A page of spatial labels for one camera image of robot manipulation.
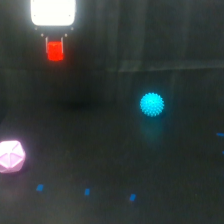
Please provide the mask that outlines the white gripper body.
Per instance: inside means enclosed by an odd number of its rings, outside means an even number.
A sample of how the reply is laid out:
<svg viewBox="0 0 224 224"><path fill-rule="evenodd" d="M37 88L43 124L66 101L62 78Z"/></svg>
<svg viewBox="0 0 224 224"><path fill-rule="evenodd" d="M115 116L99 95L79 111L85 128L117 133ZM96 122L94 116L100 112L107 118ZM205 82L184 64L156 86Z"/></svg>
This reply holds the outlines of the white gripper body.
<svg viewBox="0 0 224 224"><path fill-rule="evenodd" d="M76 20L77 0L30 0L34 30L41 37L63 34Z"/></svg>

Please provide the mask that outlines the thin gripper finger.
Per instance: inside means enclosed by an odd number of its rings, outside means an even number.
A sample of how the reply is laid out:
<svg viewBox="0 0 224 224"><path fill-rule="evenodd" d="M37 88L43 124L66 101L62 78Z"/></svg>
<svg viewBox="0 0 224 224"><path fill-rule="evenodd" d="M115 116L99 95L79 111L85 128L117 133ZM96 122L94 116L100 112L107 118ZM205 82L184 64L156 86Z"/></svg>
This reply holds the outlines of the thin gripper finger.
<svg viewBox="0 0 224 224"><path fill-rule="evenodd" d="M61 37L61 43L62 43L62 53L64 54L64 37Z"/></svg>
<svg viewBox="0 0 224 224"><path fill-rule="evenodd" d="M49 37L47 36L47 37L45 38L46 53L48 53L48 42L49 42Z"/></svg>

